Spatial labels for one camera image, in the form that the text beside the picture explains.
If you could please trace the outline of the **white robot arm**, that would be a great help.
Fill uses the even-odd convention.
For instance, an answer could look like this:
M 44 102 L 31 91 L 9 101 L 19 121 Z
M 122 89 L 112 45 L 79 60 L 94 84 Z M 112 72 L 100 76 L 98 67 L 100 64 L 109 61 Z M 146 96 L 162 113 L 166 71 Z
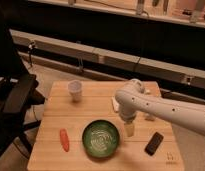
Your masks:
M 125 123 L 132 123 L 136 112 L 141 111 L 205 136 L 205 105 L 146 95 L 144 91 L 138 79 L 116 90 L 119 116 Z

